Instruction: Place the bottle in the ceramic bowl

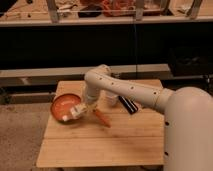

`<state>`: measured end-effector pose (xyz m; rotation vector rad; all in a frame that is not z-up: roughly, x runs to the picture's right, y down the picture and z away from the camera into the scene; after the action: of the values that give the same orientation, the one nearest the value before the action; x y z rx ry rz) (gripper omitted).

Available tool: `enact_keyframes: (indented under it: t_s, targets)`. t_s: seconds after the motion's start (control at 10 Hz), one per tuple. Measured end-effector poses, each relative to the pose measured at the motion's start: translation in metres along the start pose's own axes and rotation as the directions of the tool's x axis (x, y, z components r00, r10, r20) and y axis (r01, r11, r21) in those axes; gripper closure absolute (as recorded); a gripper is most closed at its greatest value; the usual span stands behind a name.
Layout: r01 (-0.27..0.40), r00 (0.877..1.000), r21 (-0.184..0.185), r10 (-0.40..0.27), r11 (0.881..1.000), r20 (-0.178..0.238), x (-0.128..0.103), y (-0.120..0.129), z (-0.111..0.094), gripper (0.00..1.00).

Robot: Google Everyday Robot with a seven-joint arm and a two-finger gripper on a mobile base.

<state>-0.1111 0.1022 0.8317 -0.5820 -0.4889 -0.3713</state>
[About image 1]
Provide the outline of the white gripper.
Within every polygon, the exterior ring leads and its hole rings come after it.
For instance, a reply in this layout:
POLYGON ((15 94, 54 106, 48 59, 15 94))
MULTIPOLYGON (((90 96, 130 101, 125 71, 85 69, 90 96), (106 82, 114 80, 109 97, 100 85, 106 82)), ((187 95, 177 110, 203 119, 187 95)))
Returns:
POLYGON ((62 116, 63 121, 76 120, 82 117, 87 112, 87 106, 84 103, 77 104, 68 109, 62 116))

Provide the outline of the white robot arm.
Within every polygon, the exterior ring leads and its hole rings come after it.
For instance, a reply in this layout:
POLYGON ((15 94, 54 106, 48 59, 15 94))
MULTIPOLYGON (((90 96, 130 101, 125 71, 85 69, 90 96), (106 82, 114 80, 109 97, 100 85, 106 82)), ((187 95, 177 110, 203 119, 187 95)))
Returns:
POLYGON ((213 169, 213 96, 196 87, 159 88, 111 76, 107 65, 84 75, 83 101, 68 109, 63 119, 77 119, 106 90, 164 115, 163 171, 213 169))

